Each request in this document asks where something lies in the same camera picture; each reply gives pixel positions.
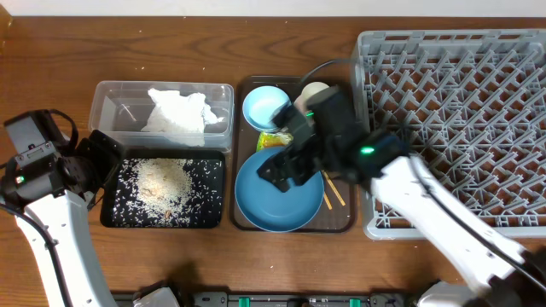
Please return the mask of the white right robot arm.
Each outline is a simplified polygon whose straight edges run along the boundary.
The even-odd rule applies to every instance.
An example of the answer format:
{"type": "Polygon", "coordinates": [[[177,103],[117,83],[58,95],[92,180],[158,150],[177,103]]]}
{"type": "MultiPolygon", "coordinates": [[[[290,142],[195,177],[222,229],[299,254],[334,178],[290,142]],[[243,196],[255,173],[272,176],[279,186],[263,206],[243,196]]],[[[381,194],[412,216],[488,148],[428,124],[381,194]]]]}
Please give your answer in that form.
{"type": "Polygon", "coordinates": [[[419,306],[543,306],[545,251],[529,252],[474,215],[397,136],[368,133],[339,87],[317,92],[302,113],[277,108],[273,125],[292,142],[267,159],[258,175],[282,192],[319,171],[357,184],[403,215],[451,262],[466,285],[438,282],[419,306]]]}

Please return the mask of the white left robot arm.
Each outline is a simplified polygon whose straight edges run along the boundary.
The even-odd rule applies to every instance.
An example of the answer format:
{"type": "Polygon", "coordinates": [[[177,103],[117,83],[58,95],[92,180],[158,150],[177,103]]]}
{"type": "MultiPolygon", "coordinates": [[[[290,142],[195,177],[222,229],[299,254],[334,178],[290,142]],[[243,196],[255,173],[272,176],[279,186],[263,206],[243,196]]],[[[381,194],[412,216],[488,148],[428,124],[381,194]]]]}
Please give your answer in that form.
{"type": "Polygon", "coordinates": [[[38,265],[50,306],[116,306],[90,237],[88,214],[97,191],[113,177],[122,146],[94,130],[76,156],[91,164],[90,186],[79,195],[48,192],[30,203],[1,193],[1,208],[15,216],[38,265]]]}

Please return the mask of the white napkin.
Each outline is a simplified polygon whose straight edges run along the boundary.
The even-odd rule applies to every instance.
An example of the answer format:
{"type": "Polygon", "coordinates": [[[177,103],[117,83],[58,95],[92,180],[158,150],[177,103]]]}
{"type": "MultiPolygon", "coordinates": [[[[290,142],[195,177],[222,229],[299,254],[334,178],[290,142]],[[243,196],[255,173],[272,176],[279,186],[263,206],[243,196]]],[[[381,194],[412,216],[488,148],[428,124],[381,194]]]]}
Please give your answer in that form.
{"type": "Polygon", "coordinates": [[[203,147],[206,126],[224,121],[206,104],[205,94],[181,96],[179,90],[150,89],[148,95],[155,106],[142,132],[164,133],[172,142],[203,147]]]}

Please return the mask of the cream cup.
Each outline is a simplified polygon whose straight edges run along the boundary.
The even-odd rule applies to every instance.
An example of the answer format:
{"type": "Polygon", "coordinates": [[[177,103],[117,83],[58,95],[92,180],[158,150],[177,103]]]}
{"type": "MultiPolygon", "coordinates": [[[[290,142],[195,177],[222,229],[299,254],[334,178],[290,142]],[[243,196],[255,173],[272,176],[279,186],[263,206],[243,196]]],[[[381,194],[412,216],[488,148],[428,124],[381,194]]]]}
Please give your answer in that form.
{"type": "Polygon", "coordinates": [[[307,101],[309,98],[311,98],[316,93],[325,90],[329,87],[328,84],[325,84],[323,82],[312,82],[307,84],[303,89],[301,94],[298,97],[298,101],[307,101]]]}

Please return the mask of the dark blue plate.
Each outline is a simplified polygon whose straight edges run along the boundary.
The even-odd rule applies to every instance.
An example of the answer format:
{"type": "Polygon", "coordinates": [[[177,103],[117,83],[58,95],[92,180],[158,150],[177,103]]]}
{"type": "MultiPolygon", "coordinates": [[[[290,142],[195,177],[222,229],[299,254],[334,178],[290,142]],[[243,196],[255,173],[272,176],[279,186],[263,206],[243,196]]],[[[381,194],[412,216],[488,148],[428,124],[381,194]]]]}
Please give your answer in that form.
{"type": "Polygon", "coordinates": [[[237,173],[235,200],[243,216],[254,226],[270,232],[291,232],[304,227],[319,212],[324,194],[322,175],[315,173],[283,193],[258,176],[258,168],[281,147],[266,148],[248,158],[237,173]]]}

